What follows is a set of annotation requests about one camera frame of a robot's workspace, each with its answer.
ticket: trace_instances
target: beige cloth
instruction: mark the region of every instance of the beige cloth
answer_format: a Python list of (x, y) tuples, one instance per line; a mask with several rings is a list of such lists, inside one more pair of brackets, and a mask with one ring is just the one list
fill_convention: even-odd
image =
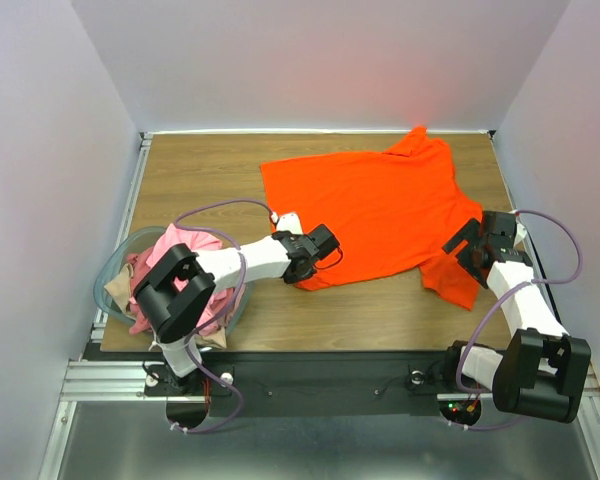
[(122, 313), (127, 317), (135, 319), (136, 316), (129, 309), (129, 299), (131, 298), (131, 277), (133, 276), (133, 267), (125, 263), (116, 277), (104, 286), (113, 301)]
[(227, 335), (224, 331), (224, 327), (220, 327), (211, 335), (205, 335), (204, 337), (194, 335), (194, 338), (196, 340), (196, 345), (199, 347), (213, 347), (221, 350), (227, 348)]

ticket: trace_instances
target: pink cloth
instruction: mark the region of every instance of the pink cloth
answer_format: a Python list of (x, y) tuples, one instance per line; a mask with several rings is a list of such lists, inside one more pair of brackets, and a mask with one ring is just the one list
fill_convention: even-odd
[[(133, 266), (133, 277), (131, 278), (132, 292), (149, 270), (158, 263), (158, 260), (162, 258), (167, 250), (179, 243), (186, 244), (190, 250), (220, 250), (222, 248), (222, 241), (209, 233), (181, 230), (171, 224), (153, 247), (148, 248), (140, 255), (132, 254), (127, 256), (127, 262), (131, 263)], [(178, 290), (182, 290), (187, 285), (187, 281), (176, 279), (173, 284)], [(211, 317), (228, 303), (232, 294), (233, 289), (229, 288), (211, 295), (209, 303), (207, 303), (204, 312), (202, 312), (202, 316), (200, 317), (200, 320), (198, 320), (197, 325), (202, 325), (209, 321)], [(150, 328), (149, 321), (142, 314), (133, 297), (131, 298), (130, 304), (131, 313), (136, 314), (136, 323), (129, 329), (129, 333), (136, 334)], [(218, 330), (218, 325), (214, 322), (200, 330), (199, 334), (204, 337), (205, 335), (212, 334), (216, 330)]]

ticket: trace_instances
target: sleeve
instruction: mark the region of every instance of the sleeve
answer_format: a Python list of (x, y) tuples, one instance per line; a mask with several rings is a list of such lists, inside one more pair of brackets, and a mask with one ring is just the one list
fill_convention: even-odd
[(419, 266), (422, 284), (435, 290), (444, 300), (471, 310), (480, 284), (469, 275), (452, 255), (437, 255)]

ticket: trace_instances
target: orange fabric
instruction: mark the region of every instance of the orange fabric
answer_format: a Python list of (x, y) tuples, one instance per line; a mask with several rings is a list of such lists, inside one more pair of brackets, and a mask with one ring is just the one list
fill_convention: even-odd
[[(455, 182), (451, 149), (417, 127), (385, 152), (342, 152), (261, 165), (267, 200), (296, 212), (302, 228), (324, 223), (342, 262), (297, 284), (306, 290), (385, 277), (420, 267), (423, 285), (472, 308), (479, 285), (441, 247), (482, 208)], [(319, 266), (337, 260), (331, 254)]]

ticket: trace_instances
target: gray floor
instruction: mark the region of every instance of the gray floor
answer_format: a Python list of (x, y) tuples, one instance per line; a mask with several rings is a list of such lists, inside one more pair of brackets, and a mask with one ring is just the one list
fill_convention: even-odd
[[(505, 418), (489, 406), (484, 415)], [(163, 404), (137, 402), (81, 404), (60, 478), (586, 480), (592, 471), (577, 424), (474, 433), (404, 415), (243, 418), (184, 436), (169, 431)]]

